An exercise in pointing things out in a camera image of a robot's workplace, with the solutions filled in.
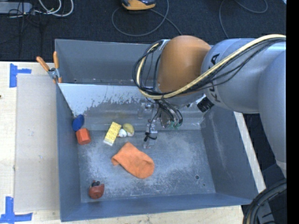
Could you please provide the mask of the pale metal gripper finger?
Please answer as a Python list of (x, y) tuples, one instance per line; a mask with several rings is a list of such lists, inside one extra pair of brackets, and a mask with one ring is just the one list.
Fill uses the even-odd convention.
[(144, 134), (144, 139), (143, 139), (143, 148), (147, 149), (149, 148), (150, 145), (150, 135), (151, 135), (151, 127), (150, 124), (147, 125), (145, 134)]
[(151, 141), (150, 146), (154, 146), (157, 140), (158, 131), (154, 128), (151, 130)]

